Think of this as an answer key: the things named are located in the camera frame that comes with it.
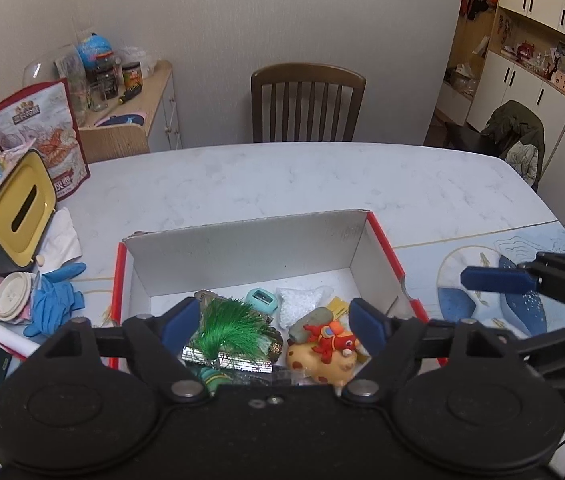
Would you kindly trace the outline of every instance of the robotic arm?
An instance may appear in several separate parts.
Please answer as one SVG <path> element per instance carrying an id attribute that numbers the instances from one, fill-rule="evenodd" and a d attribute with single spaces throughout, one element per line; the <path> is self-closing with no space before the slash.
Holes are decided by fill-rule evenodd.
<path id="1" fill-rule="evenodd" d="M 469 268 L 463 280 L 565 301 L 565 256 Z M 175 357 L 198 319 L 187 298 L 117 328 L 61 327 L 0 388 L 0 480 L 555 478 L 546 464 L 565 428 L 565 328 L 516 340 L 472 319 L 389 319 L 357 298 L 352 330 L 373 358 L 341 395 L 221 386 L 211 397 Z M 126 359 L 131 374 L 102 356 Z M 418 374 L 431 358 L 447 362 Z"/>

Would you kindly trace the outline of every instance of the red and white packet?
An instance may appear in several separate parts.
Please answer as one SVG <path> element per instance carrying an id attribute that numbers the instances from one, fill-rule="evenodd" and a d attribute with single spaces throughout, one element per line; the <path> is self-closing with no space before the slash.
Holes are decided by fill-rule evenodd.
<path id="1" fill-rule="evenodd" d="M 90 176 L 68 96 L 64 78 L 27 86 L 0 103 L 0 149 L 34 140 L 58 200 Z"/>

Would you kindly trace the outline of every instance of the teal pencil sharpener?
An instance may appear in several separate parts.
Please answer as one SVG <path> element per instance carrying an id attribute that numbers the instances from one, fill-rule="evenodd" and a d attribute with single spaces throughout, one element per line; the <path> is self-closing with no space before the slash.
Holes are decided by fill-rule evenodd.
<path id="1" fill-rule="evenodd" d="M 278 300 L 275 294 L 264 290 L 264 288 L 253 288 L 250 290 L 245 298 L 245 303 L 250 304 L 257 311 L 264 314 L 273 314 L 274 310 L 278 308 Z"/>

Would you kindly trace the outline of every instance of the white lid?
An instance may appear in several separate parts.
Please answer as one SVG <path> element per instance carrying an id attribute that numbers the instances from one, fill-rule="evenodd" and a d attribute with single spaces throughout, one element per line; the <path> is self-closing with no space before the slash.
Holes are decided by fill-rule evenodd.
<path id="1" fill-rule="evenodd" d="M 9 321 L 21 313 L 32 291 L 32 278 L 26 272 L 13 272 L 0 283 L 0 319 Z"/>

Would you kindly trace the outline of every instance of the green tinsel toy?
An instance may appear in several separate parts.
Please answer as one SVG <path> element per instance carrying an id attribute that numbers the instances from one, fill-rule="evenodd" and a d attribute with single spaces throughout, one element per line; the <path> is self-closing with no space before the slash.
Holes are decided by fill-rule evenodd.
<path id="1" fill-rule="evenodd" d="M 244 301 L 211 301 L 202 313 L 200 329 L 191 346 L 199 349 L 211 364 L 221 350 L 249 360 L 266 358 L 262 350 L 262 336 L 269 336 L 266 320 Z"/>

